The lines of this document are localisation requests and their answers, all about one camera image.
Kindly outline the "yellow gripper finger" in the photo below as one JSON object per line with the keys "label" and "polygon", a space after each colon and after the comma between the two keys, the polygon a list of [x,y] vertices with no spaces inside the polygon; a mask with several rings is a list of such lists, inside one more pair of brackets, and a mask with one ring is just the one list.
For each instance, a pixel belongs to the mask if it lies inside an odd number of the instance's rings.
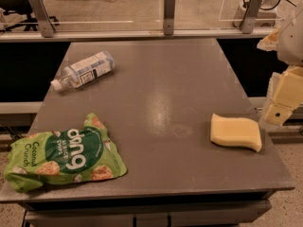
{"label": "yellow gripper finger", "polygon": [[283,73],[270,77],[260,124],[281,126],[303,103],[303,68],[289,66]]}
{"label": "yellow gripper finger", "polygon": [[278,27],[273,30],[269,35],[261,39],[257,44],[257,49],[263,51],[276,51],[279,31],[280,28]]}

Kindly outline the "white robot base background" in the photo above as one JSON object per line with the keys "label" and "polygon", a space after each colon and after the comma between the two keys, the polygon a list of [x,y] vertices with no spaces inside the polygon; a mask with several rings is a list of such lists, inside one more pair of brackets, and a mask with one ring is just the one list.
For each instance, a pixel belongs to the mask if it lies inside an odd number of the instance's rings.
{"label": "white robot base background", "polygon": [[255,26],[274,26],[277,19],[277,6],[281,0],[243,0],[239,3],[233,25],[240,27],[249,17],[255,20]]}

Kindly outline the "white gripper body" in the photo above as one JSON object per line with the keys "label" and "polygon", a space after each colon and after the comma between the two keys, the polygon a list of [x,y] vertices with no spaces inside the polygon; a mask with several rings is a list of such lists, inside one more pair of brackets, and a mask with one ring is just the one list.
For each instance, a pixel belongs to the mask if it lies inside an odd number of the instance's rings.
{"label": "white gripper body", "polygon": [[289,65],[303,64],[303,8],[295,8],[282,23],[277,40],[277,57]]}

